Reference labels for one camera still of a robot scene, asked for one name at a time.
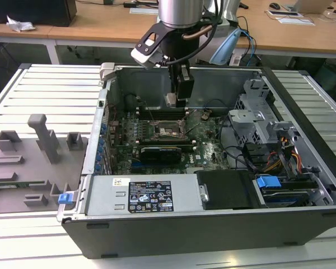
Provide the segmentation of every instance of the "sticker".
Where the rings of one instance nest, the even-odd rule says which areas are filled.
[[[113,186],[128,186],[130,178],[114,178]]]
[[[130,213],[174,211],[170,181],[129,182],[128,184]]]

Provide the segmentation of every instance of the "blue cable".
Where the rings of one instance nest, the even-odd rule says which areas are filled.
[[[254,41],[253,41],[253,39],[251,38],[251,36],[246,32],[246,31],[241,31],[242,33],[244,33],[244,35],[246,35],[246,37],[250,40],[250,42],[251,42],[251,56],[250,56],[250,59],[249,59],[249,61],[248,61],[248,63],[246,64],[246,66],[249,66],[249,64],[250,64],[250,61],[251,61],[251,59],[253,58],[253,55],[254,55]]]

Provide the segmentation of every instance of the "wooden desk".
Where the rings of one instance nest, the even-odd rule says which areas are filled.
[[[0,36],[21,38],[48,38],[49,31],[53,28],[53,26],[35,25],[35,28],[35,30],[22,31],[18,33],[11,30],[6,24],[0,24]]]
[[[245,16],[248,20],[250,34],[256,39],[258,45],[258,54],[309,54],[314,57],[320,54],[336,54],[336,22],[329,20],[323,15],[309,14],[307,16],[314,20],[316,26],[282,24],[279,21],[272,20],[265,13],[271,2],[279,4],[286,3],[286,0],[242,0],[249,6],[248,10],[239,8],[237,15]],[[240,25],[245,28],[243,18],[239,19]],[[246,48],[248,45],[247,38],[240,38],[237,48]]]
[[[270,19],[264,12],[269,9],[272,0],[243,2],[249,9],[239,8],[237,14],[248,20],[249,31],[258,44],[257,54],[336,58],[336,23],[319,20],[322,15],[309,15],[316,26],[282,24]],[[275,2],[286,3],[286,0]],[[129,9],[123,6],[78,2],[76,5],[77,15],[70,27],[39,25],[34,31],[17,33],[6,25],[0,25],[0,40],[46,45],[51,62],[58,64],[57,45],[133,48],[157,17],[130,14]],[[245,21],[239,20],[245,27]],[[247,47],[247,38],[240,38],[234,53],[243,54]]]

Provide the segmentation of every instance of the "metal cylinder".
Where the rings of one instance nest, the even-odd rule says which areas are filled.
[[[231,22],[237,22],[236,12],[239,8],[240,0],[218,0],[218,8],[220,8],[221,1],[224,1],[223,18]],[[210,12],[215,13],[214,0],[204,0],[204,5]]]
[[[160,0],[159,18],[168,27],[192,27],[202,18],[204,0]]]

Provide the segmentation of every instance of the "laptop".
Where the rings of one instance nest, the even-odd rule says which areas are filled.
[[[294,5],[286,4],[283,7],[293,12],[321,14],[332,2],[333,0],[297,0]]]

